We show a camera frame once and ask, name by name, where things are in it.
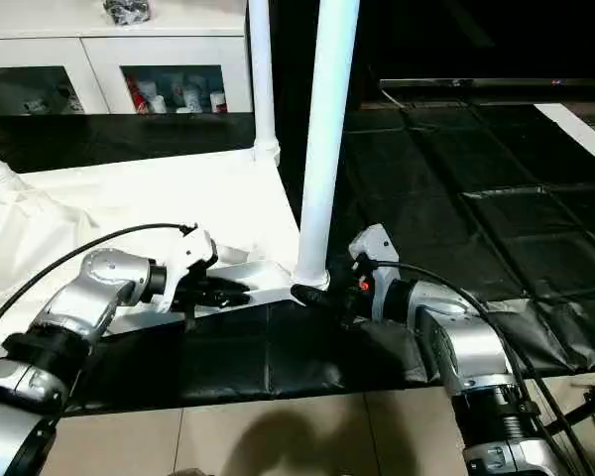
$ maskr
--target black fabric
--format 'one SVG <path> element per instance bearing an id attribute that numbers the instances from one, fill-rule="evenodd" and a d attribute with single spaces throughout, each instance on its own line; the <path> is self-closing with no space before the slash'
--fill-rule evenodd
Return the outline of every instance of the black fabric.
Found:
<path id="1" fill-rule="evenodd" d="M 216 152 L 251 147 L 253 126 L 247 114 L 0 118 L 0 157 L 29 172 Z M 298 217 L 304 147 L 286 134 L 280 172 Z M 384 223 L 402 261 L 490 301 L 546 375 L 595 370 L 595 159 L 534 108 L 349 113 L 330 233 L 333 289 L 347 286 L 349 241 L 374 222 Z M 330 315 L 280 302 L 200 319 L 188 332 L 169 325 L 106 339 L 68 411 L 396 389 L 436 378 L 400 325 L 342 331 Z"/>

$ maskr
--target glass cabinet door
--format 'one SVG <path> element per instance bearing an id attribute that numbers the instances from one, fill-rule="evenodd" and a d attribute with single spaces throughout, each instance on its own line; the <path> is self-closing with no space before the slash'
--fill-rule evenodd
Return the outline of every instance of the glass cabinet door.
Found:
<path id="1" fill-rule="evenodd" d="M 228 112 L 219 65 L 121 66 L 139 114 Z"/>
<path id="2" fill-rule="evenodd" d="M 0 67 L 0 116 L 83 112 L 63 67 Z"/>
<path id="3" fill-rule="evenodd" d="M 82 41 L 113 114 L 252 111 L 245 37 Z"/>
<path id="4" fill-rule="evenodd" d="M 79 39 L 0 40 L 0 116 L 108 112 Z"/>

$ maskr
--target floor tile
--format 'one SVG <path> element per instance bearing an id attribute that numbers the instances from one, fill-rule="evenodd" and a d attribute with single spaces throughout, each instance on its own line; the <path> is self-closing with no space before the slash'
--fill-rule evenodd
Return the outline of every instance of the floor tile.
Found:
<path id="1" fill-rule="evenodd" d="M 382 476 L 466 476 L 462 439 L 442 388 L 366 398 Z"/>
<path id="2" fill-rule="evenodd" d="M 185 409 L 177 470 L 215 476 L 376 476 L 363 395 Z"/>
<path id="3" fill-rule="evenodd" d="M 584 403 L 584 393 L 588 390 L 588 385 L 595 384 L 595 374 L 585 374 L 573 377 L 555 377 L 545 379 L 545 382 L 560 405 L 562 411 L 569 412 Z M 530 390 L 535 388 L 533 381 L 528 381 L 528 385 Z M 551 421 L 554 419 L 539 391 L 531 390 L 531 393 L 532 398 L 535 399 L 542 411 L 542 420 Z M 584 446 L 595 469 L 595 418 L 588 418 L 585 421 L 574 425 L 573 430 Z M 562 433 L 555 439 L 567 454 L 571 455 L 573 459 L 576 458 L 568 439 L 563 436 Z"/>
<path id="4" fill-rule="evenodd" d="M 182 410 L 79 416 L 59 422 L 43 476 L 166 476 Z"/>

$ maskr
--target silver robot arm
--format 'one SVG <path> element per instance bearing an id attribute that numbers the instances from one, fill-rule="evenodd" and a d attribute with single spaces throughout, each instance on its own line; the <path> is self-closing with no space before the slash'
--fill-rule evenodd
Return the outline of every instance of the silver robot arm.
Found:
<path id="1" fill-rule="evenodd" d="M 566 476 L 567 471 L 534 424 L 537 406 L 521 395 L 503 342 L 455 291 L 423 281 L 401 281 L 398 261 L 382 225 L 360 233 L 349 247 L 360 280 L 370 278 L 373 320 L 396 320 L 417 336 L 426 361 L 435 361 L 451 399 L 470 475 Z"/>
<path id="2" fill-rule="evenodd" d="M 206 269 L 215 262 L 215 244 L 206 232 L 184 239 L 189 243 L 182 257 L 186 266 Z M 92 251 L 79 275 L 51 298 L 27 332 L 5 340 L 7 356 L 0 359 L 0 476 L 42 470 L 61 411 L 117 307 L 150 301 L 176 287 L 167 284 L 167 274 L 165 267 L 147 258 L 114 249 Z"/>

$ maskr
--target cabinet top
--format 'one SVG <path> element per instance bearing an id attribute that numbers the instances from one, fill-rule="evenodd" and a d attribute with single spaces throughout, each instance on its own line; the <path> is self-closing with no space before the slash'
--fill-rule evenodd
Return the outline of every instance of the cabinet top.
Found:
<path id="1" fill-rule="evenodd" d="M 247 0 L 149 0 L 152 18 L 120 27 L 103 0 L 0 0 L 0 39 L 241 37 Z"/>

